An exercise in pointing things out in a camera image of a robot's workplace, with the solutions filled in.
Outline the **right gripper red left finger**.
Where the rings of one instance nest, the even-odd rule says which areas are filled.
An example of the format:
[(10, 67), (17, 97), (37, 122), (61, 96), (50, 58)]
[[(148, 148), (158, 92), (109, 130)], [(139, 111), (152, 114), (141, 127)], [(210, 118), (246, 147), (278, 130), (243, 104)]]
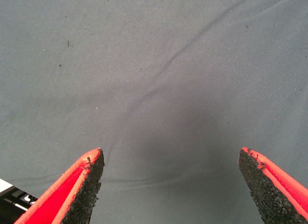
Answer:
[(104, 155), (93, 149), (73, 163), (16, 224), (88, 224), (98, 200)]

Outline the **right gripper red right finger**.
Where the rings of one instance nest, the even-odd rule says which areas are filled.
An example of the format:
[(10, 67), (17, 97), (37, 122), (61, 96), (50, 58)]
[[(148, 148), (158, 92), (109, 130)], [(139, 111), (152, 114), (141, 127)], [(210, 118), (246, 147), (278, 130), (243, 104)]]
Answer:
[(308, 189), (301, 183), (251, 148), (240, 150), (238, 164), (264, 223), (308, 222)]

